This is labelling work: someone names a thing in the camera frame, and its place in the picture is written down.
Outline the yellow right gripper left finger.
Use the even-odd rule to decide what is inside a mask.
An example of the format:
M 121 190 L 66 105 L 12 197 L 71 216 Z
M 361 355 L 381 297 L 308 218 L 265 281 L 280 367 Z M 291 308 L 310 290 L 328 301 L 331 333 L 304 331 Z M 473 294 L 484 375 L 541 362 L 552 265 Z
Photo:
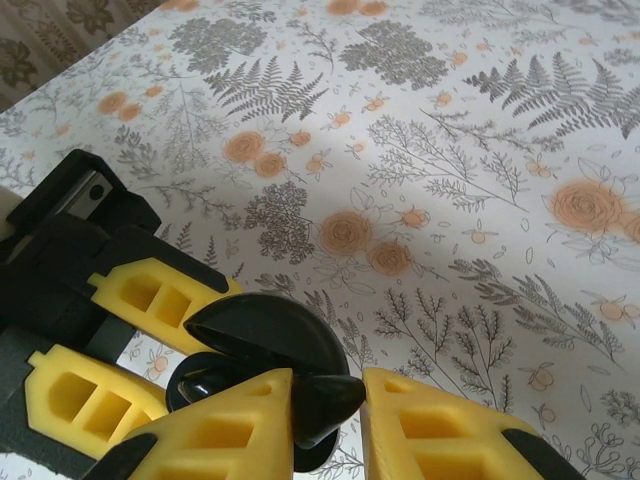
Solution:
M 271 370 L 139 427 L 92 480 L 293 480 L 292 384 Z

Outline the black earbud charging case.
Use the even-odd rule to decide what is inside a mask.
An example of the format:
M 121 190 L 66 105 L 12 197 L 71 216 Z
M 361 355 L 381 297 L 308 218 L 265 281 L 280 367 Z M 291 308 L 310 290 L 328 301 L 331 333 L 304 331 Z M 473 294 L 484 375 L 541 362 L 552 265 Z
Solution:
M 188 355 L 174 370 L 165 395 L 171 412 L 278 368 L 291 369 L 293 380 L 352 376 L 337 336 L 296 300 L 266 293 L 226 297 L 193 315 L 185 328 L 209 349 Z M 294 443 L 295 471 L 323 466 L 338 445 L 341 426 L 312 449 Z

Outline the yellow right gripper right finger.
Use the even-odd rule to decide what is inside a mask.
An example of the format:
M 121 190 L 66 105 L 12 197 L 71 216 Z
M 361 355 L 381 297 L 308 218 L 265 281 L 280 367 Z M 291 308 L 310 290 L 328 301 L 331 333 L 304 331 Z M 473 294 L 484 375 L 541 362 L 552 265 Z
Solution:
M 362 380 L 366 480 L 558 480 L 526 422 L 382 368 Z

